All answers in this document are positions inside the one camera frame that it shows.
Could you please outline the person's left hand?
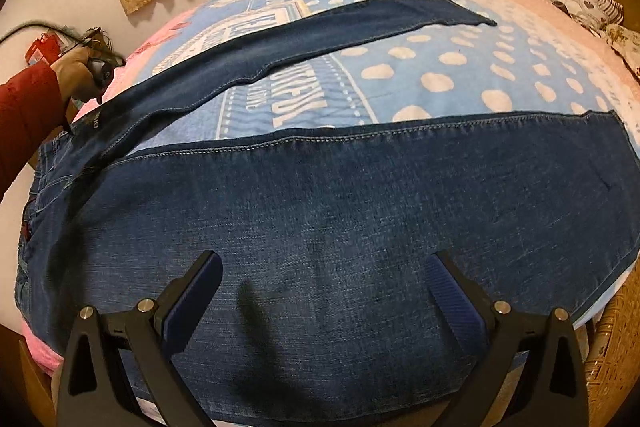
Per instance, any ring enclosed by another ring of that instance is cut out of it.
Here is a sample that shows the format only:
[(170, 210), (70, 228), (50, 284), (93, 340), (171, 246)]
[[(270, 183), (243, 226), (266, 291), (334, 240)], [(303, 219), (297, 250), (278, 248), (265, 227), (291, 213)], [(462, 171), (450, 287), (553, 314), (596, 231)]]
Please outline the person's left hand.
[(87, 67), (90, 58), (99, 58), (98, 51), (78, 46), (58, 58), (51, 69), (58, 80), (61, 100), (64, 104), (72, 98), (81, 102), (89, 102), (92, 98), (101, 98), (105, 89), (99, 88)]

